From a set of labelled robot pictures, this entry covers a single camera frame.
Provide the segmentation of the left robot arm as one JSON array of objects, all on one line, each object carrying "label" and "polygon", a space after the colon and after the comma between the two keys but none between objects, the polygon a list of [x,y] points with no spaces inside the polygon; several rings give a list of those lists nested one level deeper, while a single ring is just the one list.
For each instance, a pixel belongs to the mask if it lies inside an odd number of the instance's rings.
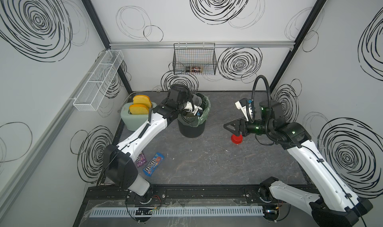
[{"label": "left robot arm", "polygon": [[135,162],[154,137],[178,118],[188,102],[193,104],[190,89],[181,84],[172,85],[167,97],[149,112],[143,125],[124,141],[104,149],[102,174],[121,189],[138,195],[141,202],[148,203],[153,187],[139,175]]}]

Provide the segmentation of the red jar lid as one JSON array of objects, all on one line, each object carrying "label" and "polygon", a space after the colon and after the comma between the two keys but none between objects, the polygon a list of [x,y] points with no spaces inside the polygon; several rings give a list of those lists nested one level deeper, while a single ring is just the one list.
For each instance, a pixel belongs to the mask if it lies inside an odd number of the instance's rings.
[{"label": "red jar lid", "polygon": [[241,134],[239,136],[233,134],[230,139],[232,143],[236,145],[241,144],[243,142],[243,136]]}]

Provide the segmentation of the clear oatmeal jar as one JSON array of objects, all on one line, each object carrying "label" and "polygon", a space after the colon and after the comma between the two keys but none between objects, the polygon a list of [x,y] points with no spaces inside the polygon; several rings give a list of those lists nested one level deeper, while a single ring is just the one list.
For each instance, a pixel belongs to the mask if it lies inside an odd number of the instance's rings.
[{"label": "clear oatmeal jar", "polygon": [[198,95],[193,94],[192,95],[192,104],[195,107],[201,107],[201,105],[202,105],[202,98],[200,96],[198,96]]}]

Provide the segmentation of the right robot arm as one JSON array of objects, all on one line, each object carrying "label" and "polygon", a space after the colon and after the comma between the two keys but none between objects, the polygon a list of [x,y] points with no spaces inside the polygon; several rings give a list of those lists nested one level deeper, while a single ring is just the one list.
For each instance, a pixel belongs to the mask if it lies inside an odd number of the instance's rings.
[{"label": "right robot arm", "polygon": [[281,103],[262,101],[260,119],[255,119],[252,100],[245,98],[235,106],[243,117],[224,124],[233,137],[249,134],[266,135],[279,143],[303,168],[318,193],[292,187],[275,177],[260,184],[258,196],[264,203],[274,200],[286,202],[310,215],[320,227],[352,227],[372,208],[372,203],[359,197],[331,168],[321,155],[305,128],[296,122],[287,122]]}]

